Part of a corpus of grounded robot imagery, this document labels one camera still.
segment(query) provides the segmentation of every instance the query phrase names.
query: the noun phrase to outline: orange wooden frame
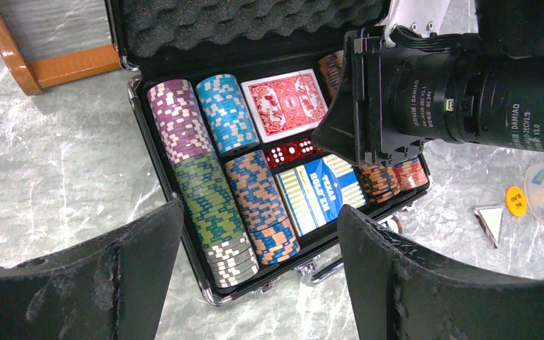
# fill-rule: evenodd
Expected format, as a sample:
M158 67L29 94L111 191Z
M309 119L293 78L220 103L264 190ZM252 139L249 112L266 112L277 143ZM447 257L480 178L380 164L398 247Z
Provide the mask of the orange wooden frame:
M105 45L57 57L26 62L0 14L0 54L22 91L40 94L49 86L120 68L113 46Z

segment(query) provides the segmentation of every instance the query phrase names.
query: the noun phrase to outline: container lid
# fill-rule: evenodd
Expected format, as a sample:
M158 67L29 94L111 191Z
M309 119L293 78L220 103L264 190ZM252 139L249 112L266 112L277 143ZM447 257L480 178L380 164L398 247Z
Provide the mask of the container lid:
M123 67L191 70L341 48L388 0L106 0Z

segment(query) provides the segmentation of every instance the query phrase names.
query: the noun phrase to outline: poker chip case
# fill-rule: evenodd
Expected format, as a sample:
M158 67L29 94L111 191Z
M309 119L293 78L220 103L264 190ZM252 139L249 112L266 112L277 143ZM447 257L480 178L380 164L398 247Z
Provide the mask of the poker chip case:
M224 78L225 75L230 74L240 84L244 81L313 69L320 87L323 87L324 77L317 68L317 62L343 48L346 32L361 26L371 27L380 22L386 16L388 2L382 0L106 0L111 39L118 51L120 64L126 70L140 71L139 75L130 79L128 95L166 199L171 200L178 193L185 193L186 186L194 185L189 179L190 174L179 177L184 168L180 169L174 162L177 164L209 162L214 165L219 163L219 166L215 165L216 169L219 167L230 170L233 166L241 165L240 162L237 163L239 160L243 162L243 159L251 159L254 162L252 155L256 154L254 152L258 152L257 150L271 149L312 134L312 130L307 130L267 143L245 142L244 147L235 149L231 153L216 153L220 143L219 140L214 140L216 136L213 135L213 128L216 127L208 117L209 111L206 106L209 104L203 100L204 90L200 89L202 81L212 79L216 75L223 75L222 78ZM188 158L188 162L182 154L172 155L169 152L169 145L164 145L160 139L163 123L156 121L152 110L154 101L158 100L157 90L152 89L157 89L158 84L171 79L183 79L183 82L172 86L174 89L192 93L181 100L193 101L191 105L194 109L191 112L201 112L201 117L195 118L202 122L204 131L208 135L206 139L211 140L211 145L216 146L211 149L203 147L202 154ZM214 86L218 86L216 89L220 89L223 87L220 84L226 84L224 82L227 80L221 80L219 76L213 81ZM322 91L322 94L326 105L330 106L332 98L329 92ZM324 152L308 154L290 164L275 166L268 172L276 177L296 166L327 155ZM419 163L429 174L422 155L419 156ZM361 175L359 170L356 169L355 172ZM208 185L225 179L224 176L210 174L207 176L209 176L208 180L211 179ZM237 199L236 194L244 193L248 188L242 188L240 184L237 186L232 178L226 179L230 183L229 190L217 190L221 192L221 196L226 195L225 192L235 194L236 206L242 207L244 204L240 200L242 196L238 196L239 199ZM274 186L274 178L270 178L268 182L271 183L270 187ZM359 210L374 219L382 219L420 198L428 188L429 184L425 182L424 185L402 191L381 203L367 202ZM197 197L191 201L195 204L201 191L191 190L194 197ZM278 256L272 256L265 251L264 254L258 254L259 265L256 266L258 268L256 273L251 274L253 276L249 278L245 276L244 280L236 281L238 283L235 282L234 285L220 286L220 280L222 280L220 274L224 267L221 266L222 262L216 262L220 264L221 269L220 271L212 270L211 256L208 256L207 249L204 250L202 247L202 235L196 232L200 226L193 223L196 210L194 207L194 205L186 207L184 216L178 217L183 218L185 224L182 242L203 296L212 305L223 305L249 292L264 291L280 275L308 266L314 257L338 244L339 241L335 222L327 223L302 236L295 235L297 240L295 244L299 244L298 248L297 246L288 248L284 253L290 253L290 258L285 260L283 257L283 261L275 263ZM262 233L259 225L250 227L253 222L243 211L237 216L239 217L236 218L240 219L237 226L244 224L250 237ZM283 214L280 212L276 216L283 216ZM289 225L289 219L282 218L278 224L272 223L269 229L276 230L282 223ZM246 232L241 231L241 233L245 235L244 239L248 239ZM340 261L335 261L332 265L339 264ZM319 273L331 270L332 268L323 268Z

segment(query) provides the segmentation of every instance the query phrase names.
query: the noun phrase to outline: white triangular piece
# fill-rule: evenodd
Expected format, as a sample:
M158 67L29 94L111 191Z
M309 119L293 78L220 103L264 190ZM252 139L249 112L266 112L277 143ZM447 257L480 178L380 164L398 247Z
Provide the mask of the white triangular piece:
M486 205L473 208L473 210L475 215L479 217L481 227L489 241L493 244L493 247L497 248L499 234L502 230L504 208L500 205Z

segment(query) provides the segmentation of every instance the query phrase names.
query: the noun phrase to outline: open briefcase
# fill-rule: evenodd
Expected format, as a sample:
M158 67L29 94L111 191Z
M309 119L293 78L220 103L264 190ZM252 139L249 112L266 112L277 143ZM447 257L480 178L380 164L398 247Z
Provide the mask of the open briefcase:
M251 88L249 84L257 84L258 79L275 81L279 75L282 78L287 74L296 74L297 82L306 82L303 77L311 76L309 80L313 82L310 82L309 88L306 84L305 93L310 96L309 103L314 104L312 91L320 94L324 103L319 105L324 108L324 115L332 102L331 92L328 91L331 90L331 84L327 84L329 80L325 76L328 71L319 68L319 61L342 50L346 32L364 26L372 28L379 23L387 15L389 1L107 0L106 6L111 37L120 63L127 70L141 72L141 75L131 78L128 94L164 195L167 200L171 200L175 193L181 193L186 202L182 242L205 299L212 305L223 305L246 293L268 289L277 277L294 268L311 269L314 257L338 243L334 221L336 215L323 214L325 220L316 220L320 216L315 211L318 208L313 208L312 201L305 197L311 193L304 188L306 184L300 182L304 192L304 198L301 197L304 202L302 204L306 206L306 210L309 208L314 216L312 219L316 220L316 227L304 232L302 226L305 225L304 228L307 229L307 223L303 222L304 219L299 220L300 212L297 211L302 207L298 207L298 199L290 196L288 183L292 183L291 179L298 181L297 177L301 173L320 175L316 169L325 168L327 172L322 172L330 173L331 180L334 181L324 181L323 188L312 186L311 189L315 192L324 191L328 198L332 186L340 188L337 186L344 178L335 176L336 171L333 173L330 163L335 160L329 158L332 155L311 146L297 152L299 155L294 159L287 157L278 166L271 164L271 158L273 161L274 157L283 156L281 152L287 153L289 149L294 151L304 141L308 143L317 122L291 130L284 137L266 137L266 122L273 125L280 120L283 124L286 123L283 119L291 119L290 115L283 116L283 113L278 114L274 110L286 109L283 111L286 113L290 111L289 108L299 106L298 98L283 97L276 92L276 108L273 100L264 103L273 106L273 114L259 118L262 127L257 126L258 113L254 112L261 108L260 103L254 103L259 97L245 90ZM178 90L184 94L176 95L175 91ZM215 101L227 94L234 96L228 98L236 100L236 104L246 112L241 113L242 110L239 109L237 119L251 122L251 126L247 128L249 138L242 135L239 142L232 144L230 148L226 148L227 145L224 144L226 135L218 131L220 126L216 122L220 121L220 117L216 115L220 115L220 111L226 113L237 107L232 106L227 110L228 105L212 106L210 100L213 98ZM303 101L301 104L307 115ZM174 127L175 122L160 118L170 112L174 116L179 112L189 111L187 115L196 112L191 116L194 119L189 126L202 130L199 138L192 139L189 143L192 146L198 144L198 147L178 151L174 149L178 139L178 135L174 133L179 131ZM179 133L182 135L191 132L180 127ZM276 155L271 153L274 150L277 151ZM192 167L183 165L191 162ZM253 170L252 166L255 164L259 166L259 172ZM381 203L366 199L357 208L379 220L420 198L429 188L426 179L429 171L422 155L419 155L416 164L424 176L420 185L408 188L409 190L394 191L390 198L381 200ZM350 185L361 188L361 197L368 197L371 192L364 193L366 184L363 172L360 169L351 169L351 166L349 168L349 176L356 178L352 178L354 183ZM295 178L287 180L283 177L292 171L291 176ZM212 190L203 188L210 183L216 187ZM253 198L252 193L258 191L265 194ZM215 196L212 199L214 203L203 202L201 198L204 196ZM273 200L271 197L276 199L276 202L271 203L274 208L269 207ZM270 211L274 212L270 214L274 218L264 218ZM221 215L226 213L232 217L223 220ZM260 218L259 222L254 222L256 218ZM224 227L220 227L220 223L216 225L221 220ZM228 225L231 225L232 230L228 230ZM209 228L216 227L221 231L210 232ZM237 230L240 230L239 234L232 234ZM230 246L239 247L238 243L241 244L241 249L235 252ZM230 244L230 248L224 248L225 244ZM251 265L245 264L248 261L242 256L247 252L251 254ZM241 259L235 261L233 256ZM318 277L340 265L339 260L333 262L330 268L320 269ZM241 270L234 271L233 266L241 267ZM243 270L252 273L247 275Z

